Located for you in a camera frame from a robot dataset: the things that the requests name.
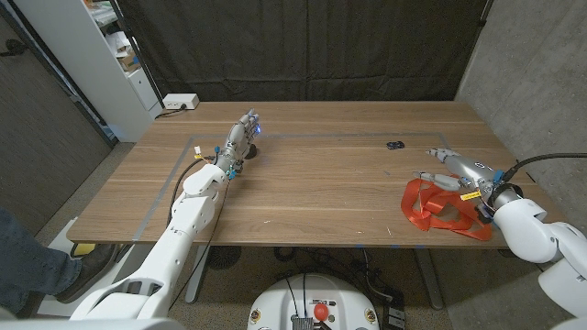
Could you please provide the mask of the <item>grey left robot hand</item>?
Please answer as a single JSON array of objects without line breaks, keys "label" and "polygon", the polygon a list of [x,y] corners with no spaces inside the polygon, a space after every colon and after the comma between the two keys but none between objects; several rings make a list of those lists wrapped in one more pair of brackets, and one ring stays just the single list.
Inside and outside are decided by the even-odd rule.
[{"label": "grey left robot hand", "polygon": [[215,160],[215,165],[223,170],[229,179],[233,179],[237,173],[242,172],[244,160],[253,159],[257,155],[257,147],[253,140],[259,133],[259,115],[254,108],[250,108],[231,127],[226,142]]}]

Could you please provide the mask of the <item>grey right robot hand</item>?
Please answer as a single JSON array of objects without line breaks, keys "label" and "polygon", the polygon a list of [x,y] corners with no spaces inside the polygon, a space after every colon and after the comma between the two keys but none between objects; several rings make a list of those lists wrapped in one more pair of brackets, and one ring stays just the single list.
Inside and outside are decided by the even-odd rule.
[{"label": "grey right robot hand", "polygon": [[482,201],[490,208],[489,198],[495,188],[493,181],[495,171],[478,160],[460,155],[447,148],[432,148],[426,152],[440,160],[450,172],[450,176],[434,174],[425,171],[414,171],[417,179],[432,182],[441,190],[457,192],[466,189],[471,192],[479,191]]}]

